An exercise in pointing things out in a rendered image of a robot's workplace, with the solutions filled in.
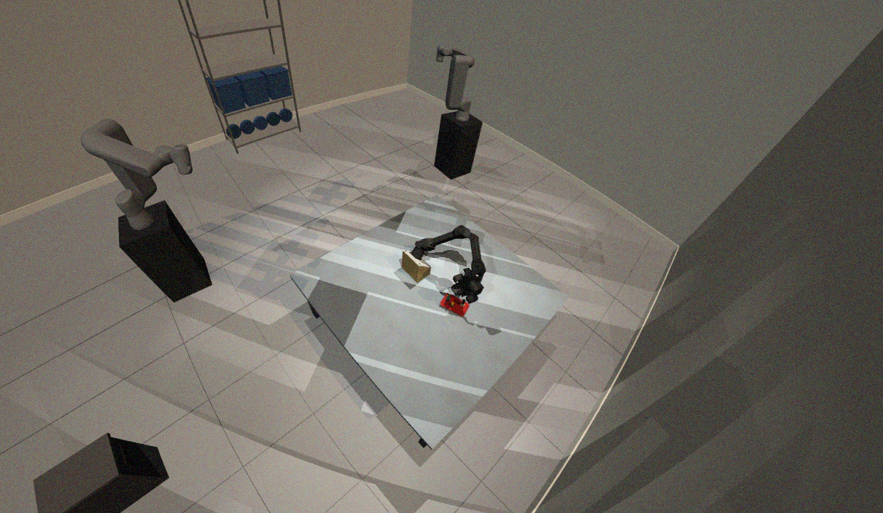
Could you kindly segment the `red circuit board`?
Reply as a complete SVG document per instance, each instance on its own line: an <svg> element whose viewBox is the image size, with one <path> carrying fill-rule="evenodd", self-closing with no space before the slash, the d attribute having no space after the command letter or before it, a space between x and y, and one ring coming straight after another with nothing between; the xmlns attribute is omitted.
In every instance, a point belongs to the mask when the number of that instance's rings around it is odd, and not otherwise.
<svg viewBox="0 0 883 513"><path fill-rule="evenodd" d="M469 304L466 303L466 300L460 300L451 294L446 294L443 300L440 302L439 306L444 306L449 311L454 311L455 313L460 314L464 317L466 311L468 310Z"/></svg>

